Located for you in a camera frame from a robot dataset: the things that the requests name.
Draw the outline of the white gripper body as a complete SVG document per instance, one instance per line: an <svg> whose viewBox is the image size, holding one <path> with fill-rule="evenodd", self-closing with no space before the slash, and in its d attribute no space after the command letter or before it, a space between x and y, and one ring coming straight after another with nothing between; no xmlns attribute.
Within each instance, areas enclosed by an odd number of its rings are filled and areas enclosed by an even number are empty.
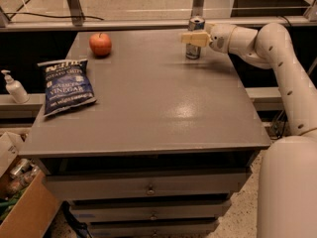
<svg viewBox="0 0 317 238"><path fill-rule="evenodd" d="M235 28L236 26L231 24L212 24L210 26L211 43L209 47L215 52L227 54Z"/></svg>

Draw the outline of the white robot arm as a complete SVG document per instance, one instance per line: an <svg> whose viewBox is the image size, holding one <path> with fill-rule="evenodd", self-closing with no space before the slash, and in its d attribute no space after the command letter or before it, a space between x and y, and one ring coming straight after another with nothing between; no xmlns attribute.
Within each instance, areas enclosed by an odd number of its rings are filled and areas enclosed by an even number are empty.
<svg viewBox="0 0 317 238"><path fill-rule="evenodd" d="M317 88L286 28L211 24L182 34L181 41L273 70L290 135L272 143L263 156L257 238L317 238Z"/></svg>

